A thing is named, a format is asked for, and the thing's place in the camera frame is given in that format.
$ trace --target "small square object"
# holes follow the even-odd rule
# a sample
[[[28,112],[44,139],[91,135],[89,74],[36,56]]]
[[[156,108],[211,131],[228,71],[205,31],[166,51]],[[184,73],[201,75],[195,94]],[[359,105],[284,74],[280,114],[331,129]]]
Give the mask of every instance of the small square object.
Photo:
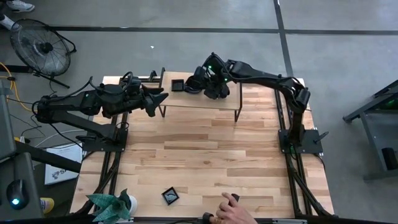
[[[184,80],[172,80],[172,91],[184,91]]]
[[[173,202],[175,202],[177,199],[179,199],[179,196],[173,187],[171,187],[171,188],[167,189],[165,192],[163,192],[162,196],[163,196],[164,200],[166,201],[167,205],[171,205]]]

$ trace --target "wooden tabletop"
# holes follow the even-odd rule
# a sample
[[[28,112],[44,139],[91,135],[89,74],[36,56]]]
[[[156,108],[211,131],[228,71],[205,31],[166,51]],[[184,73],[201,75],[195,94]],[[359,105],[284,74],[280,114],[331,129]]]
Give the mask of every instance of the wooden tabletop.
[[[160,105],[161,106],[182,106],[191,108],[213,108],[220,110],[238,110],[240,104],[240,84],[233,82],[228,83],[229,96],[224,99],[212,100],[203,94],[204,90],[198,94],[190,94],[184,91],[172,91],[172,80],[183,79],[193,75],[188,72],[164,72],[162,80],[162,88],[164,93],[169,93],[169,96]]]
[[[103,83],[117,83],[119,78],[104,77]],[[294,217],[285,157],[279,151],[274,91],[245,84],[243,104],[237,123],[230,111],[199,108],[172,107],[165,118],[158,111],[154,118],[141,110],[129,115],[129,137],[116,194],[127,188],[137,198],[135,217],[215,213],[225,200],[222,192],[240,195],[239,202],[254,217]],[[110,123],[100,115],[94,121]],[[305,112],[303,123],[307,129],[313,127],[310,111]],[[71,212],[81,208],[85,195],[97,187],[103,157],[104,153],[96,152],[83,162]],[[309,189],[333,213],[321,162],[313,155],[302,158]],[[180,199],[167,206],[161,193],[170,187]],[[304,211],[301,190],[297,192]]]

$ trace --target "fan grille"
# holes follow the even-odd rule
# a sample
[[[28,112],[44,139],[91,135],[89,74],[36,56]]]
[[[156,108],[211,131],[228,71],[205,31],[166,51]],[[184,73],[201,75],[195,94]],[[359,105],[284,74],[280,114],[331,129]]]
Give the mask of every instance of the fan grille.
[[[18,57],[36,72],[58,76],[70,66],[70,51],[51,27],[32,19],[21,19],[11,28],[11,44]]]

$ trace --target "concrete floor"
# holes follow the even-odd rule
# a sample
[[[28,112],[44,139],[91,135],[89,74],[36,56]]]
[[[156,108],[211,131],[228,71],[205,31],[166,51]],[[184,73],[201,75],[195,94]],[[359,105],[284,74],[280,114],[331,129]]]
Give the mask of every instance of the concrete floor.
[[[60,26],[278,27],[273,0],[30,2],[36,5],[34,12],[10,16]],[[398,2],[394,0],[279,2],[286,29],[398,29]],[[243,60],[256,69],[286,74],[279,34],[62,32],[62,35],[76,43],[78,52],[72,56],[68,72],[59,78],[71,84],[72,89],[53,85],[59,95],[77,89],[90,76],[99,83],[104,75],[122,75],[129,70],[136,75],[148,75],[161,67],[193,71],[212,51],[223,59]],[[330,132],[322,144],[335,213],[344,218],[398,222],[398,179],[363,182],[364,174],[377,171],[378,158],[368,145],[361,122],[348,125],[341,119],[396,80],[398,36],[288,35],[287,43],[295,77],[304,78],[312,92],[310,104],[315,125],[321,132]],[[22,64],[3,31],[0,31],[0,49],[1,62]],[[35,101],[51,93],[44,79],[15,75],[22,100]],[[9,107],[13,115],[29,120],[31,113],[17,103],[12,102]],[[28,128],[18,120],[13,120],[13,125],[15,135]],[[58,127],[62,131],[75,129]],[[41,130],[46,136],[55,133],[47,125]],[[38,133],[31,131],[26,135],[32,138]],[[61,142],[62,138],[53,138],[43,146]],[[73,189],[64,187],[64,192],[70,198]]]

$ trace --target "human hand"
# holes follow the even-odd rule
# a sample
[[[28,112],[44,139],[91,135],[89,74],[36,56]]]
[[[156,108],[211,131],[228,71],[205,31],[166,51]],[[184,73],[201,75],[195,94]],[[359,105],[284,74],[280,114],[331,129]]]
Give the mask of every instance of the human hand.
[[[211,224],[257,224],[250,213],[241,207],[232,195],[224,192],[222,196],[227,198],[232,206],[229,206],[228,202],[221,202],[216,212],[218,218],[211,217]]]

